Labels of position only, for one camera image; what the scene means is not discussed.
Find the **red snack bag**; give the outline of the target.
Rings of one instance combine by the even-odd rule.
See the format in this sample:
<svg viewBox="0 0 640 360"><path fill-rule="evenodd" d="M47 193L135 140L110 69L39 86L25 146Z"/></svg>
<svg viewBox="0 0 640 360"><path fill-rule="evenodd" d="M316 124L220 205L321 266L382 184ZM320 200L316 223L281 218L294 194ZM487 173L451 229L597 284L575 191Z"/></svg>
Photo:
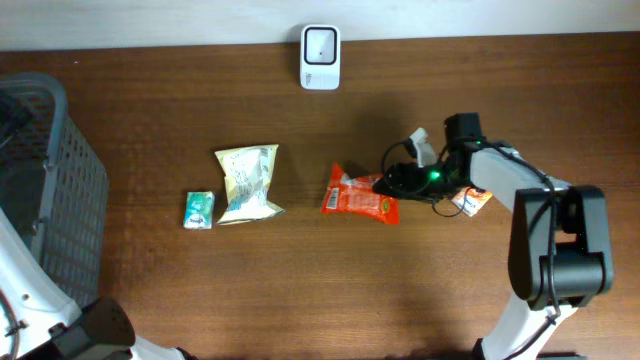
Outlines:
<svg viewBox="0 0 640 360"><path fill-rule="evenodd" d="M339 164L334 163L321 212L351 213L367 216L387 225L398 225L398 200L373 190L381 179L381 174L351 178Z"/></svg>

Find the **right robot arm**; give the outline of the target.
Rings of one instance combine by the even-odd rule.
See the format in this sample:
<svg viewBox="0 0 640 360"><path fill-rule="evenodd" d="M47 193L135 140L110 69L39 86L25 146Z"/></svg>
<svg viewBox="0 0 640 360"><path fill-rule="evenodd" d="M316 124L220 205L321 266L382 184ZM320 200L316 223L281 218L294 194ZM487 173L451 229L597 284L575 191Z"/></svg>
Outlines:
<svg viewBox="0 0 640 360"><path fill-rule="evenodd" d="M472 190L489 192L512 214L510 299L473 359L537 359L556 329L607 293L614 280L607 204L592 185L574 186L524 160L503 141L489 141L476 113L444 122L435 153L422 128L400 141L412 160L382 166L381 195L436 205Z"/></svg>

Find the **orange small box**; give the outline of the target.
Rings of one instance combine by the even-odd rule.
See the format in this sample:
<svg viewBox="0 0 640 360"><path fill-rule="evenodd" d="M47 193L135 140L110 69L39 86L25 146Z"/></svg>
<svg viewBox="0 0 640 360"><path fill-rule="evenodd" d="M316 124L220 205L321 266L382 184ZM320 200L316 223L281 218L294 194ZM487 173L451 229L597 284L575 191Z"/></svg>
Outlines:
<svg viewBox="0 0 640 360"><path fill-rule="evenodd" d="M489 191L465 187L451 199L451 202L464 214L473 217L492 197L493 194Z"/></svg>

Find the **cream snack bag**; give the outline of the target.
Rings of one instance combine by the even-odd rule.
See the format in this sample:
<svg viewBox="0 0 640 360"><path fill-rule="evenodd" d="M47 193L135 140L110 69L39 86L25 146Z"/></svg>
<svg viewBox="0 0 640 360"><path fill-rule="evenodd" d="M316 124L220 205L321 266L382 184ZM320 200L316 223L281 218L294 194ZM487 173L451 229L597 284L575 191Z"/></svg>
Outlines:
<svg viewBox="0 0 640 360"><path fill-rule="evenodd" d="M260 221L285 212L268 199L278 148L278 144L269 144L215 152L227 198L218 225Z"/></svg>

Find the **teal tissue pack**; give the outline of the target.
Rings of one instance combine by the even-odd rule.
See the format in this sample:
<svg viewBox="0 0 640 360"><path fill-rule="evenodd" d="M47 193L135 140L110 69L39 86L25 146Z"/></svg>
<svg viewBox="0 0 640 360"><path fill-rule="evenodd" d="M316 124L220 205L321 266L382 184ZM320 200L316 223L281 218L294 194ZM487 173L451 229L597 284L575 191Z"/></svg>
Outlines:
<svg viewBox="0 0 640 360"><path fill-rule="evenodd" d="M188 192L183 220L185 229L211 229L215 195L213 192Z"/></svg>

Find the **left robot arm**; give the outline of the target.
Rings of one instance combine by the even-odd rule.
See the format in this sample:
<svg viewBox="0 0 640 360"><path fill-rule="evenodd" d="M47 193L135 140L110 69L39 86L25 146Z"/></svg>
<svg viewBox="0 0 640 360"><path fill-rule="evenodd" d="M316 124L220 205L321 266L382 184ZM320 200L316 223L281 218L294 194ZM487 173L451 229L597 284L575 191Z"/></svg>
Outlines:
<svg viewBox="0 0 640 360"><path fill-rule="evenodd" d="M44 273L6 215L1 216L3 359L170 359L194 356L137 335L119 303L80 307Z"/></svg>

